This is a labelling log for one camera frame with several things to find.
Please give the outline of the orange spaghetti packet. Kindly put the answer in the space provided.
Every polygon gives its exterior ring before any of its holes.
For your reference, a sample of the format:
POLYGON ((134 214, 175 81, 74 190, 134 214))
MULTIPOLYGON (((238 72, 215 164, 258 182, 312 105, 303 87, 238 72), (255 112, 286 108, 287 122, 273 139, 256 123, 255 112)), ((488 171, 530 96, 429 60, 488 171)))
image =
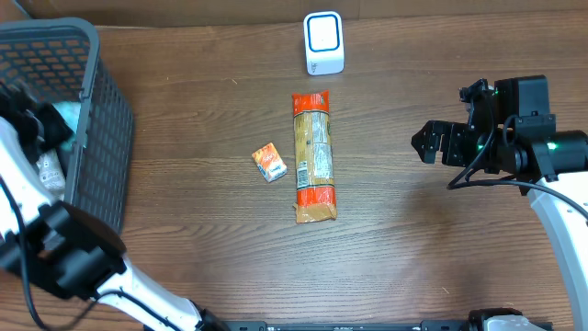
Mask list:
POLYGON ((337 217, 329 96, 292 96, 298 224, 337 217))

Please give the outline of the small orange carton box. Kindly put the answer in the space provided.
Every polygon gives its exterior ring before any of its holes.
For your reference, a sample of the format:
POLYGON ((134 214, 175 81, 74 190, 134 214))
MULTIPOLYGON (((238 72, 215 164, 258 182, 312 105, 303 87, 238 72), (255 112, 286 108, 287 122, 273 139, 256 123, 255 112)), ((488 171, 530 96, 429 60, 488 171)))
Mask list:
POLYGON ((288 172, 287 165, 272 143, 268 143, 252 153, 252 158, 267 182, 275 181, 288 172))

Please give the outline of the teal tissue packet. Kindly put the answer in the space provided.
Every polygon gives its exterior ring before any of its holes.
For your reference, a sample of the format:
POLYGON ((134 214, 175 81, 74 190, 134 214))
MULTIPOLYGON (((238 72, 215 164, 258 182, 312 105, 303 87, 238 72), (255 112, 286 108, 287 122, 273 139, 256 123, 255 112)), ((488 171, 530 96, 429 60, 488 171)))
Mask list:
POLYGON ((56 127, 58 143, 55 150, 71 152, 76 140, 76 132, 81 115, 81 103, 62 101, 53 103, 52 106, 59 114, 56 127))

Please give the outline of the white tube gold cap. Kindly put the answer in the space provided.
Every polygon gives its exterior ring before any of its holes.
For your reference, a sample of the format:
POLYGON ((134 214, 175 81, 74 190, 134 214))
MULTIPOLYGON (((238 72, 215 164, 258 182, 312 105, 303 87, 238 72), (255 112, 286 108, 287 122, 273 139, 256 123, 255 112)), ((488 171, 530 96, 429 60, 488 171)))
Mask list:
POLYGON ((66 187, 65 175, 55 150, 50 150, 42 154, 37 161, 39 169, 39 178, 45 187, 53 196, 63 200, 66 187))

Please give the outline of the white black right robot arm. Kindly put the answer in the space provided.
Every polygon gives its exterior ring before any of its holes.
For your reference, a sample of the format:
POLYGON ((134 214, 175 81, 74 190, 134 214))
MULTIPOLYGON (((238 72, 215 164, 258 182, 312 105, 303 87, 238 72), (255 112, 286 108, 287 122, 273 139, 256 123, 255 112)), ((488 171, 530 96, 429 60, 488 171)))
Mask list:
POLYGON ((465 123, 429 120, 411 139, 425 164, 461 171, 448 189, 514 186, 528 197, 558 262, 574 327, 587 327, 587 135, 558 131, 544 75, 459 90, 465 123))

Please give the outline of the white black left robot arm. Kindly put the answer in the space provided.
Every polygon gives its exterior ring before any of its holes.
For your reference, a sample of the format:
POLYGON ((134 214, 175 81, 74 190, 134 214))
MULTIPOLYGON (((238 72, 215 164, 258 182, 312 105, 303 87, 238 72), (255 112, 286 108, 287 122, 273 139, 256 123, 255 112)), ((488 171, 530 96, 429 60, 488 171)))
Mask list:
POLYGON ((1 267, 22 279, 33 321, 49 329, 33 302, 37 286, 60 299, 109 305, 147 330, 226 329, 213 313, 133 266, 109 226, 47 190, 35 163, 72 133, 53 105, 2 86, 1 267))

